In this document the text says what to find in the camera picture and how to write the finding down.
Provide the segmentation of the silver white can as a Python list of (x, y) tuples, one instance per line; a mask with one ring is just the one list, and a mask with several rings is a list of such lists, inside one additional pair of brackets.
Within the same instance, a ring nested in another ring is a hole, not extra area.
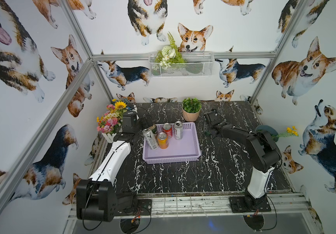
[(181, 140), (183, 135), (183, 123), (177, 121), (174, 123), (174, 136), (177, 140)]

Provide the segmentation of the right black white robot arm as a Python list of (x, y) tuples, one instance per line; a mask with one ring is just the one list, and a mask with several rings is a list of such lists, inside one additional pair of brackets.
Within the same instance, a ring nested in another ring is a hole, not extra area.
[(226, 122), (209, 120), (204, 124), (204, 131), (211, 138), (222, 137), (242, 143), (249, 154), (252, 164), (251, 180), (244, 197), (229, 199), (232, 211), (270, 212), (271, 207), (265, 189), (272, 172), (281, 160), (281, 154), (270, 133), (247, 131)]

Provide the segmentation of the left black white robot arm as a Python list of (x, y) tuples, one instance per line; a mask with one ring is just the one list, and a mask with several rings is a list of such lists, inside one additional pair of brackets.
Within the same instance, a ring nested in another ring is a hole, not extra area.
[(151, 117), (138, 117), (127, 112), (122, 131), (113, 139), (110, 151), (99, 168), (76, 188), (76, 216), (79, 220), (111, 222), (116, 216), (140, 217), (142, 207), (134, 192), (116, 193), (116, 176), (132, 151), (133, 140), (142, 130), (153, 125)]

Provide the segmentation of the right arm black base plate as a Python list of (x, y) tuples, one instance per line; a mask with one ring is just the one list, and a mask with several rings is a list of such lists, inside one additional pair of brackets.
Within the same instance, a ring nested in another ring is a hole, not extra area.
[(233, 213), (246, 212), (271, 212), (271, 206), (267, 196), (262, 196), (259, 199), (254, 199), (250, 196), (230, 197), (230, 208)]

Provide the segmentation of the orange soda can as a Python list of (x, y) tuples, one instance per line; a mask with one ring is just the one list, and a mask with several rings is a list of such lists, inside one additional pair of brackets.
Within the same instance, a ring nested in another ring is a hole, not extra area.
[(167, 149), (168, 147), (168, 136), (166, 133), (161, 132), (157, 136), (158, 145), (161, 149)]

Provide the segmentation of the silver slim can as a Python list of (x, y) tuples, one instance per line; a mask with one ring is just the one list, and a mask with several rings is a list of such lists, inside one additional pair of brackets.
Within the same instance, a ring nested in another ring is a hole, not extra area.
[(147, 144), (152, 150), (155, 150), (158, 148), (158, 143), (155, 138), (155, 135), (153, 134), (152, 130), (147, 128), (142, 131), (144, 139), (146, 140)]

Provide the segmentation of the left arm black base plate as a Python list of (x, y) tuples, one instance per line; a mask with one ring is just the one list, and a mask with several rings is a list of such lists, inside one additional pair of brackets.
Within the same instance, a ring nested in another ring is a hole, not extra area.
[(137, 204), (132, 207), (119, 209), (115, 213), (115, 217), (118, 216), (150, 216), (152, 210), (152, 199), (138, 199)]

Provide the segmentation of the red soda can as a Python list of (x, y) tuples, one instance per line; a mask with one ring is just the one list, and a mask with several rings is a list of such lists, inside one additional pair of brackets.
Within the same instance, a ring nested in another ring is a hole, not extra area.
[(163, 124), (163, 132), (167, 135), (167, 138), (170, 139), (172, 138), (172, 126), (170, 123), (164, 123)]

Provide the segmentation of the purple plastic basket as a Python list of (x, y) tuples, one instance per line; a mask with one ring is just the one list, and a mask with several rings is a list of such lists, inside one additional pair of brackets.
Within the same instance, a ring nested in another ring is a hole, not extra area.
[(148, 164), (174, 163), (199, 160), (202, 152), (199, 146), (196, 125), (194, 122), (183, 123), (183, 134), (180, 140), (172, 137), (166, 149), (151, 149), (144, 140), (143, 160)]

